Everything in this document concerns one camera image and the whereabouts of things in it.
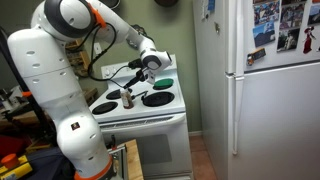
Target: refrigerator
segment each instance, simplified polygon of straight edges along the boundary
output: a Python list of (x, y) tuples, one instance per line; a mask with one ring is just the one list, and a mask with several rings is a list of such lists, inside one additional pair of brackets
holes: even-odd
[(319, 4), (282, 0), (278, 19), (258, 19), (270, 1), (210, 3), (193, 0), (193, 15), (202, 133), (218, 180), (319, 180)]

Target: wooden floor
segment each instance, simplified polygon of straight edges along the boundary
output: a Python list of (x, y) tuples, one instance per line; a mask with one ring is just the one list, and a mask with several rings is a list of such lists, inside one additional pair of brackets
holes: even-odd
[(190, 149), (195, 180), (217, 180), (202, 136), (190, 136)]

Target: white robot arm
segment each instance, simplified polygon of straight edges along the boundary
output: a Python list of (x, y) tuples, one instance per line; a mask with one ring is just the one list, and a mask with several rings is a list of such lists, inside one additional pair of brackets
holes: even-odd
[(31, 29), (13, 33), (8, 46), (14, 63), (38, 104), (57, 129), (57, 142), (76, 169), (75, 179), (101, 179), (113, 173), (112, 158), (65, 54), (66, 42), (86, 36), (97, 23), (97, 36), (129, 39), (138, 45), (145, 79), (171, 64), (168, 53), (158, 52), (152, 40), (140, 35), (98, 0), (46, 0), (33, 14)]

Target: refrigerator handle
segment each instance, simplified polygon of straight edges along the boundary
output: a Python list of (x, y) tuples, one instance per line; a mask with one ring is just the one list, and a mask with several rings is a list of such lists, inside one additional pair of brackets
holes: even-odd
[(243, 76), (244, 66), (244, 26), (243, 26), (243, 5), (242, 0), (237, 0), (237, 22), (236, 22), (236, 76)]
[(243, 83), (244, 76), (235, 77), (235, 102), (234, 102), (234, 125), (233, 125), (233, 155), (238, 154), (238, 130), (239, 122), (241, 116), (241, 107), (242, 107), (242, 92), (243, 92)]

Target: black burner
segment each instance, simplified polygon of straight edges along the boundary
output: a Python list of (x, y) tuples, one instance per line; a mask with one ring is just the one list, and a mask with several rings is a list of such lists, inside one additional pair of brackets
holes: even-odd
[(111, 93), (109, 93), (106, 97), (109, 100), (115, 100), (115, 99), (120, 99), (120, 89), (112, 91)]
[(170, 92), (157, 92), (143, 99), (143, 104), (148, 107), (157, 107), (170, 103), (174, 99), (174, 94)]
[(100, 104), (92, 110), (92, 114), (99, 115), (114, 110), (118, 106), (116, 102), (107, 102)]

